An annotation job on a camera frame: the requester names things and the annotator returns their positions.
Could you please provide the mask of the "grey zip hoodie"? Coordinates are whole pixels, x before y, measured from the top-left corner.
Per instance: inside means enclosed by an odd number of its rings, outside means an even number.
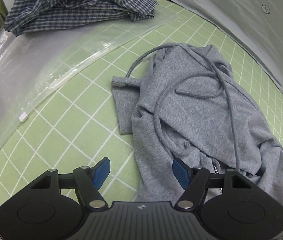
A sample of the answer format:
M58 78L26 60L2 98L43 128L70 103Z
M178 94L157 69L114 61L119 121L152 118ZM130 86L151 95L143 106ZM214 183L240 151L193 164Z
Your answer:
M190 167L233 168L283 205L283 148L214 46L164 44L141 79L114 77L119 130L131 134L140 202L177 202L175 157Z

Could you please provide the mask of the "clear plastic zipper bag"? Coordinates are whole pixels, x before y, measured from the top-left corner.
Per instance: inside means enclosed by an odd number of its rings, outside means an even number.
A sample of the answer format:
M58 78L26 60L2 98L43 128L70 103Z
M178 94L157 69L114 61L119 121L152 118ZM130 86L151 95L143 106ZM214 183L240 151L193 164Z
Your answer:
M178 19L156 9L150 20L127 18L69 30L14 36L0 31L0 148L32 110L89 64L115 48Z

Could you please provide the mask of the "green grid cutting mat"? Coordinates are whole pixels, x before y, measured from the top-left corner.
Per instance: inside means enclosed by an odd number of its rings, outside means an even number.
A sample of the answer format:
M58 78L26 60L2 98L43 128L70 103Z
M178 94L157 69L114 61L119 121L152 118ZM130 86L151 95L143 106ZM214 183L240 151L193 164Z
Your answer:
M165 42L212 44L231 63L235 80L246 89L266 116L283 145L283 94L234 41L217 27L180 6L160 0L178 20L157 27L114 49L50 94L28 115L0 148L0 204L46 168L67 173L102 157L111 172L101 193L107 200L133 200L139 171L130 135L120 135L110 81L123 76L142 53Z

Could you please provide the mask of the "blue plaid shirt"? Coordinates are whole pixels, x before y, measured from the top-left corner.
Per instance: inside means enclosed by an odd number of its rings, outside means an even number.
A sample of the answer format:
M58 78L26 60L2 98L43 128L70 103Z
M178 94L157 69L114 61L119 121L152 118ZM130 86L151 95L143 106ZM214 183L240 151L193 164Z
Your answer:
M148 20L156 6L155 0L14 0L4 29L19 36L121 18Z

